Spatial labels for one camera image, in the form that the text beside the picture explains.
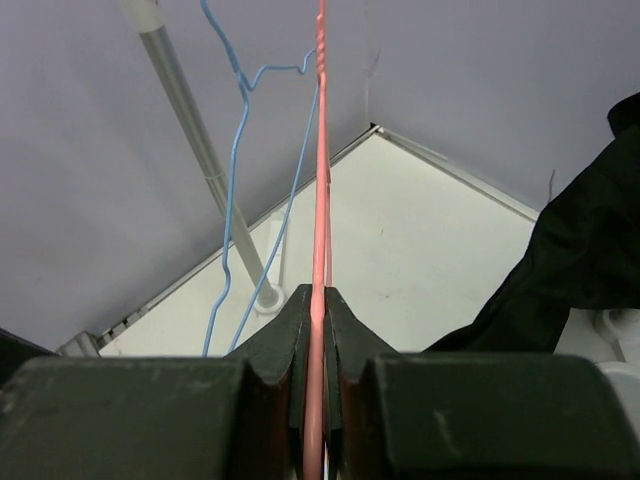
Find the pink wire hanger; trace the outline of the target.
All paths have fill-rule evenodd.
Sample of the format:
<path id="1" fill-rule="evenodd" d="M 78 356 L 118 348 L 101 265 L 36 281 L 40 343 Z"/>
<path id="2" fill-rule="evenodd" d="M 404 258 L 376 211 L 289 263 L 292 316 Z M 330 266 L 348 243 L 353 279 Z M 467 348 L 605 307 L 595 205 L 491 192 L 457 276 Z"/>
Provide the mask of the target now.
<path id="1" fill-rule="evenodd" d="M 310 335 L 307 355 L 303 477 L 324 477 L 323 395 L 325 280 L 329 255 L 329 149 L 327 128 L 326 3 L 321 1 L 316 18 L 316 75 L 318 87 L 318 134 L 316 149 L 316 200 L 310 301 Z"/>

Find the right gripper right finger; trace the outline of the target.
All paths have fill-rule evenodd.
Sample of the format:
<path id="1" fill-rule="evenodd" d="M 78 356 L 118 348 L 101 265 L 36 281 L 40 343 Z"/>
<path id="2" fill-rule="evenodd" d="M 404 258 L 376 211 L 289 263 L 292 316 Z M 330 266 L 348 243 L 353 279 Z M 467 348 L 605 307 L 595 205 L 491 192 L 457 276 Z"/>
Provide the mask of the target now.
<path id="1" fill-rule="evenodd" d="M 333 479 L 635 479 L 604 373 L 553 354 L 394 350 L 326 291 Z"/>

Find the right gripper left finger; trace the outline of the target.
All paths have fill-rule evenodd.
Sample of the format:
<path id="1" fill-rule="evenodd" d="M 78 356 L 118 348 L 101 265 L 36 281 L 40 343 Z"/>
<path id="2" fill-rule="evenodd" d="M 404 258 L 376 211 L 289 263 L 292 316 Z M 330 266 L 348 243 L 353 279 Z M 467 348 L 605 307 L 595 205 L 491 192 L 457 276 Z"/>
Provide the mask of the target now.
<path id="1" fill-rule="evenodd" d="M 2 388 L 2 477 L 300 477 L 310 299 L 223 357 L 29 360 Z"/>

